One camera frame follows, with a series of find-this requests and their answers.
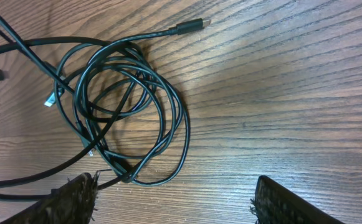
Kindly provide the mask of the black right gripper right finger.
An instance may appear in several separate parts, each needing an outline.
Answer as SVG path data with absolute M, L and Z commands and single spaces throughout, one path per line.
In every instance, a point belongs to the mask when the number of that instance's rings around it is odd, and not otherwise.
M 343 224 L 266 175 L 258 178 L 250 202 L 258 224 Z

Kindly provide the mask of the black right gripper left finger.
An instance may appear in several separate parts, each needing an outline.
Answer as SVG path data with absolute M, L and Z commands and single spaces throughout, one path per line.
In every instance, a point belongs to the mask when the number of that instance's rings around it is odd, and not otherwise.
M 0 224 L 89 224 L 98 193 L 97 180 L 97 174 L 80 174 Z

